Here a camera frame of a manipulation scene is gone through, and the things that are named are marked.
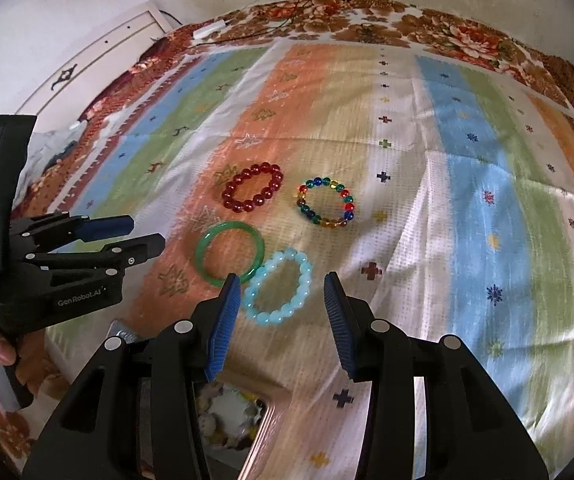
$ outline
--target black cable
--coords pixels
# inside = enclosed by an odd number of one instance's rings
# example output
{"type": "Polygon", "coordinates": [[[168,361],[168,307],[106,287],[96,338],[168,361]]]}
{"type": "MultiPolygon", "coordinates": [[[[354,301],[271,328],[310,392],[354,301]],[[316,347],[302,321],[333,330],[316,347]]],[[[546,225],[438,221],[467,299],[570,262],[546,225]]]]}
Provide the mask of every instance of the black cable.
{"type": "MultiPolygon", "coordinates": [[[[307,7],[311,3],[311,1],[312,0],[307,0],[307,2],[305,2],[300,8],[304,9],[305,7],[307,7]]],[[[291,14],[280,25],[276,25],[275,27],[267,27],[264,30],[259,30],[258,32],[253,32],[252,34],[246,34],[244,36],[238,36],[236,38],[227,38],[226,40],[216,40],[216,41],[205,41],[204,43],[198,43],[197,45],[194,45],[194,46],[227,43],[227,41],[246,40],[248,38],[255,38],[256,36],[262,36],[264,34],[267,34],[268,32],[273,32],[274,30],[278,30],[279,28],[283,28],[285,25],[287,25],[288,22],[293,22],[293,19],[296,17],[296,12],[299,8],[298,4],[300,2],[301,2],[301,0],[296,0],[296,4],[294,5],[293,10],[291,11],[291,14]]]]}
{"type": "Polygon", "coordinates": [[[162,9],[158,9],[160,11],[160,14],[164,14],[166,16],[169,16],[170,18],[173,18],[176,22],[178,22],[178,25],[182,25],[183,22],[181,22],[178,18],[176,18],[173,14],[171,14],[171,12],[167,12],[166,10],[162,10],[162,9]]]}

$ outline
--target red beaded bracelet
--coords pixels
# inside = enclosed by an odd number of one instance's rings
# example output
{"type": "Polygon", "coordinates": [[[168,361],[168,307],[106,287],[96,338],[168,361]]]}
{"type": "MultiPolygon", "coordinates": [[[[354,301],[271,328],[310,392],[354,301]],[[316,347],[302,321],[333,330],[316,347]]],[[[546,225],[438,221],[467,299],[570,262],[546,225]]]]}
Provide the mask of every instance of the red beaded bracelet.
{"type": "Polygon", "coordinates": [[[262,206],[266,200],[269,200],[273,194],[281,188],[283,176],[281,167],[277,164],[269,164],[269,162],[263,162],[260,165],[252,164],[249,168],[244,168],[240,173],[234,175],[234,177],[225,184],[225,190],[222,192],[222,205],[227,209],[231,209],[234,213],[242,213],[243,211],[250,213],[254,210],[254,207],[262,206]],[[252,200],[244,200],[243,202],[234,200],[234,193],[238,186],[254,175],[261,173],[272,174],[272,178],[267,187],[264,187],[259,194],[254,195],[252,200]]]}

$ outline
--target green bangle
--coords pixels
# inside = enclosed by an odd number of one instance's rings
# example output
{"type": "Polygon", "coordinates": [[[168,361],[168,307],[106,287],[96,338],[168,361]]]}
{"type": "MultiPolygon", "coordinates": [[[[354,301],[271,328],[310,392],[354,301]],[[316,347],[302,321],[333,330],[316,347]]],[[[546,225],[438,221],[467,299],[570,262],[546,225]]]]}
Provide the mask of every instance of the green bangle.
{"type": "Polygon", "coordinates": [[[248,282],[251,280],[251,277],[254,275],[258,267],[263,264],[263,260],[265,259],[265,241],[263,240],[263,237],[260,235],[260,233],[251,227],[251,225],[245,224],[244,222],[231,221],[221,222],[220,224],[212,226],[198,241],[198,245],[196,245],[196,250],[193,253],[193,266],[198,271],[198,274],[200,274],[206,282],[211,283],[213,286],[222,286],[225,283],[225,280],[219,280],[218,278],[214,278],[213,276],[207,274],[205,266],[203,265],[203,259],[205,259],[205,251],[217,235],[229,229],[241,229],[249,233],[254,239],[254,244],[256,245],[256,256],[254,257],[254,261],[251,264],[251,267],[249,267],[249,270],[240,276],[240,283],[248,282]]]}

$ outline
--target silver screw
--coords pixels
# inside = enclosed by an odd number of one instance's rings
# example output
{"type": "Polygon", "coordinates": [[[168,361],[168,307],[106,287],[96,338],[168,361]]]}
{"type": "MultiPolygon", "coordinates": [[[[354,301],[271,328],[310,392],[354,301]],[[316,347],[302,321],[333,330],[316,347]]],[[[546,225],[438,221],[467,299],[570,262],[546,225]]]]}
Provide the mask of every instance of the silver screw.
{"type": "Polygon", "coordinates": [[[389,323],[384,319],[374,319],[371,322],[371,329],[374,332],[385,333],[389,330],[389,323]]]}
{"type": "Polygon", "coordinates": [[[448,335],[443,339],[443,344],[450,350],[458,350],[461,347],[461,340],[455,335],[448,335]]]}
{"type": "Polygon", "coordinates": [[[115,350],[116,348],[120,348],[120,345],[122,345],[122,339],[116,336],[110,337],[104,342],[104,347],[107,350],[115,350]]]}
{"type": "Polygon", "coordinates": [[[174,330],[176,330],[179,334],[186,334],[187,332],[191,332],[193,329],[193,323],[191,321],[187,321],[183,319],[174,325],[174,330]]]}

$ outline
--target blue stripe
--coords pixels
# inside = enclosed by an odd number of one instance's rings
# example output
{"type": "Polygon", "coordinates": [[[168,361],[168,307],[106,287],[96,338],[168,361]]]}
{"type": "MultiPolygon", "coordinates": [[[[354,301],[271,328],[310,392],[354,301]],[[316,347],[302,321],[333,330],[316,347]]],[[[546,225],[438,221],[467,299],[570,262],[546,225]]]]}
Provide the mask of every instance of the blue stripe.
{"type": "Polygon", "coordinates": [[[427,57],[417,62],[447,153],[454,226],[448,328],[465,341],[520,416],[532,368],[528,349],[535,307],[529,241],[514,177],[496,131],[458,67],[427,57]],[[484,190],[493,194],[493,204],[484,200],[484,190]],[[491,234],[499,250],[488,244],[491,234]],[[488,299],[488,287],[494,285],[502,290],[495,305],[488,299]],[[498,357],[491,354],[495,340],[503,345],[498,357]]]}
{"type": "Polygon", "coordinates": [[[150,136],[164,124],[167,116],[176,110],[182,99],[230,55],[231,52],[212,54],[212,56],[199,62],[142,115],[122,136],[115,150],[102,163],[98,172],[85,187],[84,192],[80,194],[72,207],[73,214],[93,216],[94,210],[107,199],[113,188],[113,181],[129,165],[132,157],[138,153],[142,146],[147,144],[150,136]],[[86,208],[92,200],[94,201],[93,205],[86,208]]]}

